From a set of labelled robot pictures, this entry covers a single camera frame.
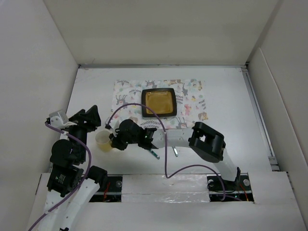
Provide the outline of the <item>yellow ceramic mug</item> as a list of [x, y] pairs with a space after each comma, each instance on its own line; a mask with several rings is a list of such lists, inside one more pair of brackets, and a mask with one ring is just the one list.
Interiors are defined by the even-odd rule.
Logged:
[[95, 141], [98, 148], [105, 153], [110, 152], [113, 149], [111, 146], [111, 140], [109, 138], [110, 134], [111, 132], [109, 130], [102, 130], [95, 136]]

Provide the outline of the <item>fork with patterned handle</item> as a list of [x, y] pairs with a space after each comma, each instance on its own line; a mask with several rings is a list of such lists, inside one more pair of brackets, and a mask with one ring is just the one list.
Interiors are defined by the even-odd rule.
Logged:
[[156, 159], [160, 159], [160, 156], [158, 154], [156, 154], [152, 149], [148, 150], [148, 152], [153, 155]]

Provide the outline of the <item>square black yellow plate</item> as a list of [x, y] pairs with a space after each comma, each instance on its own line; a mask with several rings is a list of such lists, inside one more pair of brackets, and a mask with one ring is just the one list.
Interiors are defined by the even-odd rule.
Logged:
[[173, 88], [145, 89], [141, 92], [142, 117], [154, 117], [152, 109], [159, 117], [173, 117], [177, 115], [177, 101]]

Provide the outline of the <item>knife with patterned handle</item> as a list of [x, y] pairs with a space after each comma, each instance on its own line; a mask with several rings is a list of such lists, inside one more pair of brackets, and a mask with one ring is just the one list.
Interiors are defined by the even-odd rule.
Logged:
[[174, 152], [174, 154], [175, 154], [175, 157], [178, 157], [178, 156], [179, 156], [179, 153], [178, 153], [177, 148], [176, 148], [176, 147], [172, 147], [172, 149], [173, 149], [173, 152]]

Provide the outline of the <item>floral patterned cloth placemat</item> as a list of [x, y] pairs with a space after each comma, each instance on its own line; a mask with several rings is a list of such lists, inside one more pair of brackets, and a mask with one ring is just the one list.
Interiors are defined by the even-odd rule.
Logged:
[[208, 120], [205, 82], [198, 79], [117, 80], [114, 83], [111, 111], [122, 105], [124, 107], [113, 118], [119, 122], [131, 119], [143, 128], [161, 128], [157, 118], [142, 117], [142, 107], [126, 106], [128, 103], [141, 103], [141, 92], [151, 88], [173, 88], [175, 91], [177, 115], [161, 119], [165, 128], [191, 128], [195, 122]]

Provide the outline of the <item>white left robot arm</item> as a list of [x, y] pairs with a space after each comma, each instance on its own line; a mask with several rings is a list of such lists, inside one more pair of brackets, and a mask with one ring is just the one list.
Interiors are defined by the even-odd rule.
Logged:
[[51, 148], [51, 173], [43, 214], [31, 231], [73, 231], [90, 199], [107, 186], [107, 171], [91, 164], [87, 134], [101, 125], [96, 105], [67, 117], [63, 110], [49, 114], [45, 126], [64, 136]]

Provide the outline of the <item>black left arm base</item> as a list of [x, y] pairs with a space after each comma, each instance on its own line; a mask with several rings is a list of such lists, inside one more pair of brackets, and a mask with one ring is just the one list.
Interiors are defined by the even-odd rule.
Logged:
[[123, 176], [108, 177], [106, 186], [99, 189], [90, 199], [91, 203], [119, 203], [122, 201]]

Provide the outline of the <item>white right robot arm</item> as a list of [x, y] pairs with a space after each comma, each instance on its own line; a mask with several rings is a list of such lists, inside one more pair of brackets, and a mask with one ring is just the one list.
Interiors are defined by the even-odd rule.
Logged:
[[191, 148], [201, 159], [214, 164], [225, 188], [232, 190], [240, 184], [241, 171], [227, 152], [224, 136], [203, 122], [195, 123], [192, 128], [163, 130], [142, 128], [131, 119], [126, 119], [119, 123], [109, 139], [111, 146], [121, 151], [130, 144], [145, 150]]

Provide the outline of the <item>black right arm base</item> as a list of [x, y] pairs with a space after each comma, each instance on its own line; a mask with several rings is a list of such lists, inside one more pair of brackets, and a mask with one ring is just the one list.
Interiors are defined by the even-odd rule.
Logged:
[[[251, 183], [247, 174], [241, 175], [238, 183], [226, 180], [222, 182], [226, 193], [224, 202], [254, 202]], [[210, 202], [222, 202], [224, 190], [216, 175], [207, 175], [207, 188]]]

